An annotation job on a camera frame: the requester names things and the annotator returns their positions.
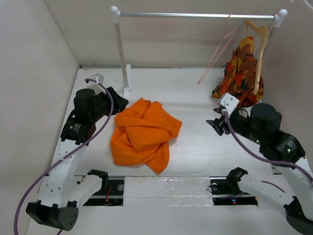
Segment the orange trousers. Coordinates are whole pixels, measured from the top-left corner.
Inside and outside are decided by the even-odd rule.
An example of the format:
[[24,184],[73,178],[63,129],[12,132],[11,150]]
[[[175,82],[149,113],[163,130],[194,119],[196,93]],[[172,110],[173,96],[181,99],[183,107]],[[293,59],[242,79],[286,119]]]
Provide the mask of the orange trousers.
[[139,99],[114,118],[110,141],[113,162],[121,166],[145,164],[159,175],[170,160],[169,141],[177,138],[182,122],[161,103]]

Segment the pink wire hanger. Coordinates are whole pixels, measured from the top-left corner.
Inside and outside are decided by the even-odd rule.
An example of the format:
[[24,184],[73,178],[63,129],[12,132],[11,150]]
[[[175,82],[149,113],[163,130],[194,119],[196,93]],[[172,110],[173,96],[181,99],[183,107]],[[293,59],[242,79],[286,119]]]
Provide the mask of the pink wire hanger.
[[[201,82],[205,79],[205,77],[207,76],[207,74],[211,71],[211,69],[213,68],[213,66],[216,64],[217,60],[220,58],[220,56],[223,54],[223,52],[225,51],[225,49],[228,47],[228,45],[230,44],[230,42],[232,41],[232,39],[234,38],[236,31],[238,30],[238,27],[235,27],[232,31],[227,32],[227,25],[228,25],[228,21],[230,19],[230,17],[232,16],[232,13],[230,13],[227,18],[226,18],[226,22],[224,25],[224,31],[223,31],[223,35],[222,38],[215,50],[215,52],[213,53],[209,63],[207,64],[204,72],[202,73],[202,75],[200,76],[197,84],[200,85]],[[225,39],[228,39],[228,41],[225,43],[224,47],[221,48],[223,42],[225,41]]]

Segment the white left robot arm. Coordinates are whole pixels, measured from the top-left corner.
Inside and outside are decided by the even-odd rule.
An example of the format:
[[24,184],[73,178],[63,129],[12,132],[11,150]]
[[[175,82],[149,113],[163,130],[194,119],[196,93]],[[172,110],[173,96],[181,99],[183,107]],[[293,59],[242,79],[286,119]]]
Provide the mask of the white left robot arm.
[[29,202],[26,207],[26,213],[35,222],[70,231],[77,222],[79,209],[90,197],[108,191],[107,172],[92,169],[80,183],[76,182],[74,173],[90,141],[104,130],[104,127],[96,129],[97,121],[106,116],[108,123],[128,103],[113,87],[98,94],[90,88],[76,92],[74,109],[60,134],[58,160],[48,171],[49,180],[37,201]]

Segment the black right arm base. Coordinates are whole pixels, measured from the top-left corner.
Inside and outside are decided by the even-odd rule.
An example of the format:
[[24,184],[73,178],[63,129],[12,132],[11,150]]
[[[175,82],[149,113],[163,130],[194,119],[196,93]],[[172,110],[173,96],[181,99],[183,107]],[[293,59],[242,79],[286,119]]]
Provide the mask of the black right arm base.
[[226,177],[210,177],[207,191],[212,194],[214,206],[258,206],[255,196],[240,191]]

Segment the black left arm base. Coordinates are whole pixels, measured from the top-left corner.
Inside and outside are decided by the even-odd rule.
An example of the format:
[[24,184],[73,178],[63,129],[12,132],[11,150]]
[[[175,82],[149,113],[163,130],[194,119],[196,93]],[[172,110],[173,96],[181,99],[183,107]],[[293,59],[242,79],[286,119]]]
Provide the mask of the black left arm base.
[[124,184],[124,178],[109,178],[107,188],[96,192],[84,206],[122,206]]

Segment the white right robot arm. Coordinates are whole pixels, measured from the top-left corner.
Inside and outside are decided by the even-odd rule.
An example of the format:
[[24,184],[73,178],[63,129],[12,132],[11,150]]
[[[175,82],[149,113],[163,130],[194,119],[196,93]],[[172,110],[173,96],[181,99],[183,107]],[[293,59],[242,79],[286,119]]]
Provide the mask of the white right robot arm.
[[216,108],[220,118],[207,120],[218,133],[231,134],[254,158],[276,167],[294,192],[290,195],[273,183],[258,180],[247,170],[237,167],[219,183],[211,180],[209,189],[221,200],[233,204],[245,193],[279,211],[289,225],[303,235],[313,233],[313,173],[299,140],[280,129],[282,115],[266,103],[254,105],[243,116],[236,108],[228,114],[223,106]]

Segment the wooden hanger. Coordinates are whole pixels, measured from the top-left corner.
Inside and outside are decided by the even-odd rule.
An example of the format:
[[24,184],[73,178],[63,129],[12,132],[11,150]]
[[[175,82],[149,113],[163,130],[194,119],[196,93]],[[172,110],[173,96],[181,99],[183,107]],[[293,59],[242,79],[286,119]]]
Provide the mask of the wooden hanger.
[[263,54],[265,51],[265,47],[268,41],[268,28],[266,26],[257,27],[253,22],[250,20],[246,20],[246,28],[252,29],[259,37],[260,37],[260,45],[257,57],[257,67],[256,67],[256,74],[255,74],[255,83],[254,83],[254,90],[253,94],[257,95],[260,87],[260,78],[261,78],[261,69],[262,69],[262,60]]

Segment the orange camouflage garment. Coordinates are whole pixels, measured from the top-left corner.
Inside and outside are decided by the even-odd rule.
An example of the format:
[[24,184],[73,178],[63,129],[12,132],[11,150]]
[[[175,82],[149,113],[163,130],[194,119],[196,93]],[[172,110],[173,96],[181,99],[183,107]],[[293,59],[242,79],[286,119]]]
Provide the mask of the orange camouflage garment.
[[254,95],[257,61],[252,36],[243,38],[233,50],[232,57],[224,70],[224,79],[212,91],[213,98],[229,93],[239,100],[238,107],[255,105],[264,94],[264,81],[260,78],[258,93]]

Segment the white clothes rack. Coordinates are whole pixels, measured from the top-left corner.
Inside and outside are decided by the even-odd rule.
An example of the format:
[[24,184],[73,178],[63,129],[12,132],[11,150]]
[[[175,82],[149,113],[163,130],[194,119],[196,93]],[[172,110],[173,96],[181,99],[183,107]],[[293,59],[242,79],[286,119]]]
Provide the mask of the white clothes rack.
[[[121,12],[118,7],[112,6],[110,8],[114,23],[115,35],[118,45],[119,59],[121,63],[121,70],[123,76],[123,97],[129,99],[129,94],[131,92],[131,65],[125,63],[122,38],[119,26],[119,20],[122,17],[167,17],[167,18],[195,18],[195,19],[223,19],[226,20],[227,14],[196,14],[196,13],[153,13],[153,12]],[[287,16],[288,11],[286,9],[281,9],[275,15],[233,15],[230,20],[258,20],[258,21],[272,21],[270,27],[268,27],[268,41],[265,47],[264,54],[269,47],[274,34],[277,29],[281,26],[283,20]]]

